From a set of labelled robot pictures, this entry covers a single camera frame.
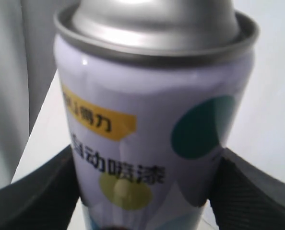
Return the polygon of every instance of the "dark green circle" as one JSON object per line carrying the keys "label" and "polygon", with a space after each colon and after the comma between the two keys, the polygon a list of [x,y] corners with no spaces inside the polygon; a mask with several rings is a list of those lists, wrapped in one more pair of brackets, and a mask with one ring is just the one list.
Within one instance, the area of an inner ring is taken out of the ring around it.
{"label": "dark green circle", "polygon": [[177,155],[197,159],[226,138],[235,110],[232,96],[212,98],[189,110],[176,124],[171,144]]}

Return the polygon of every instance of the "yellow circle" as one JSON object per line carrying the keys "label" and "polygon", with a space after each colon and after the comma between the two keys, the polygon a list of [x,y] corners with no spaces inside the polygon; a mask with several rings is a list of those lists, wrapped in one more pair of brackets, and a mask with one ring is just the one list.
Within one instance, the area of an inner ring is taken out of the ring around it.
{"label": "yellow circle", "polygon": [[100,187],[106,198],[114,205],[125,210],[137,210],[146,207],[152,200],[152,191],[144,183],[118,179],[103,173]]}

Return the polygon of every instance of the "silver can top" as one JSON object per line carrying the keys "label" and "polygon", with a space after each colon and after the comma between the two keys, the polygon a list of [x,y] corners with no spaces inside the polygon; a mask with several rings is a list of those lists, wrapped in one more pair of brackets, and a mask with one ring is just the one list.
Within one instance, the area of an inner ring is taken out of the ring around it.
{"label": "silver can top", "polygon": [[167,64],[231,58],[258,34],[231,0],[82,0],[58,12],[55,24],[84,52]]}

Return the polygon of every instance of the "can rim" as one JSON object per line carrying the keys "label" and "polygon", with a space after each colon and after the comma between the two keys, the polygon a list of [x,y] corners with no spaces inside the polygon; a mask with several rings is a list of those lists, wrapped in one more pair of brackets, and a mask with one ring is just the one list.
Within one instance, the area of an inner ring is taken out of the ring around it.
{"label": "can rim", "polygon": [[110,44],[76,33],[69,27],[70,19],[79,3],[55,13],[54,24],[61,37],[84,53],[113,61],[136,65],[171,67],[193,66],[229,61],[248,52],[259,36],[257,24],[248,16],[236,11],[236,18],[244,35],[240,41],[206,50],[154,51]]}

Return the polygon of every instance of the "spray paint can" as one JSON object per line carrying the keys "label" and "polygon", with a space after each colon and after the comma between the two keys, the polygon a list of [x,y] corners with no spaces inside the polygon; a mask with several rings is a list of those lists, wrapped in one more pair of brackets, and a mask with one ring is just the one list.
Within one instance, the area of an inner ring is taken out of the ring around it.
{"label": "spray paint can", "polygon": [[88,229],[195,229],[256,24],[229,0],[83,0],[55,23]]}

